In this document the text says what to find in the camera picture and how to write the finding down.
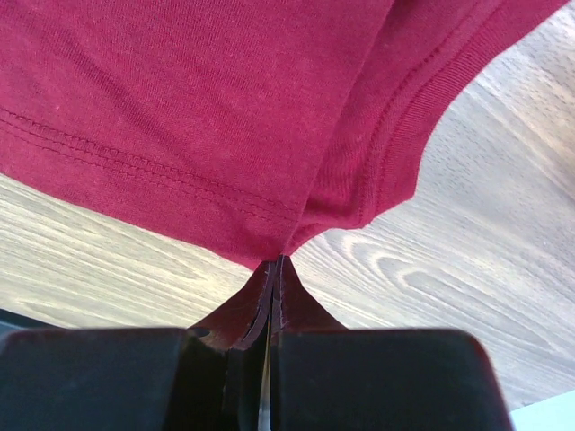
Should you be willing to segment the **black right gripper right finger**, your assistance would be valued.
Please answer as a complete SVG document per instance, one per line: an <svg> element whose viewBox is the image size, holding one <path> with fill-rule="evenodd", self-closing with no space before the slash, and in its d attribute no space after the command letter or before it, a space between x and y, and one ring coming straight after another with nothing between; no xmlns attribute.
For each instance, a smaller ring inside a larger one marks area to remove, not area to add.
<svg viewBox="0 0 575 431"><path fill-rule="evenodd" d="M270 308L275 430L509 430L482 344L447 328L349 330L275 265Z"/></svg>

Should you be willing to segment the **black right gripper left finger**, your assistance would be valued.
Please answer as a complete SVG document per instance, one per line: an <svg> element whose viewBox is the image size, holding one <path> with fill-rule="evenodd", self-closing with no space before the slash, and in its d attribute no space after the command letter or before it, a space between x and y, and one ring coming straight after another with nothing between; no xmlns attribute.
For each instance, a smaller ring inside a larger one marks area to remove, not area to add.
<svg viewBox="0 0 575 431"><path fill-rule="evenodd" d="M275 266L189 328L1 314L4 430L255 430Z"/></svg>

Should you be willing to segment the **dark red t shirt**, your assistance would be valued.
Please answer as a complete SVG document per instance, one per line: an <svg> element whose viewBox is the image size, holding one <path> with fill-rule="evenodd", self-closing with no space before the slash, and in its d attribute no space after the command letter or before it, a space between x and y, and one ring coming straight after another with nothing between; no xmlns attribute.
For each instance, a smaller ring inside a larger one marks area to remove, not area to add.
<svg viewBox="0 0 575 431"><path fill-rule="evenodd" d="M412 197L558 1L4 1L1 171L249 268Z"/></svg>

